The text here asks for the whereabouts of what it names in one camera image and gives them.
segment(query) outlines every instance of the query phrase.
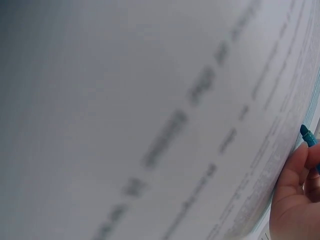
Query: page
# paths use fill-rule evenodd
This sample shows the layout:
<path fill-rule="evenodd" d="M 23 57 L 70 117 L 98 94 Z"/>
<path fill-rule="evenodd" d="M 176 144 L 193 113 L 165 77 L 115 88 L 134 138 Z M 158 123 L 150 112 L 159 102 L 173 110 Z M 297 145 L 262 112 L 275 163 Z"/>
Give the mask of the page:
<path fill-rule="evenodd" d="M 247 235 L 319 70 L 315 0 L 4 3 L 0 239 Z"/>

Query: blue pen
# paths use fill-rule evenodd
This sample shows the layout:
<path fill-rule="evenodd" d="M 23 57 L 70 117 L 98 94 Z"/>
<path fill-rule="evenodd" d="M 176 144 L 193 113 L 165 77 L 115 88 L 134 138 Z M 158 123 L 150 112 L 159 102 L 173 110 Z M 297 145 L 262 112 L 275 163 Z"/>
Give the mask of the blue pen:
<path fill-rule="evenodd" d="M 312 134 L 310 130 L 305 125 L 301 125 L 300 127 L 300 133 L 302 135 L 302 138 L 306 143 L 308 144 L 308 147 L 312 147 L 313 145 L 316 145 L 318 143 L 316 137 Z M 317 172 L 320 174 L 320 163 L 315 166 Z"/>

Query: hand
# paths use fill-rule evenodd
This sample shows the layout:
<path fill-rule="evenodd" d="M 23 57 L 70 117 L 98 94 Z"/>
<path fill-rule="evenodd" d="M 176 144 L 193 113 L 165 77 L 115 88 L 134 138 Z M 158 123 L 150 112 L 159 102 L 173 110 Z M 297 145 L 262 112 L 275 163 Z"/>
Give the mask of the hand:
<path fill-rule="evenodd" d="M 320 240 L 320 144 L 302 143 L 285 163 L 272 199 L 272 240 Z"/>

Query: document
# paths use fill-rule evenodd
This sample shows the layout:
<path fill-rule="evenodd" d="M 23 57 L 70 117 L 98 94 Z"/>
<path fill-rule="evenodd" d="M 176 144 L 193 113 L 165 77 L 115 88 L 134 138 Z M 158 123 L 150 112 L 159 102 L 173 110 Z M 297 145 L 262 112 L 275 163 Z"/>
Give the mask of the document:
<path fill-rule="evenodd" d="M 0 239 L 250 234 L 312 98 L 319 1 L 0 13 Z"/>

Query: pen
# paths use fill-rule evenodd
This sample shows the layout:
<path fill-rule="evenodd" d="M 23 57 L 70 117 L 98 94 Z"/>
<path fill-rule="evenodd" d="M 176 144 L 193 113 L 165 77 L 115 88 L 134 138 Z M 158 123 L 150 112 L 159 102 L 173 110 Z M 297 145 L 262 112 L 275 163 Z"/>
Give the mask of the pen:
<path fill-rule="evenodd" d="M 308 144 L 308 147 L 312 147 L 313 145 L 316 145 L 318 143 L 316 137 L 312 134 L 310 130 L 305 125 L 301 125 L 300 127 L 300 133 L 302 135 L 302 139 L 306 141 Z M 317 172 L 320 174 L 320 163 L 315 166 Z"/>

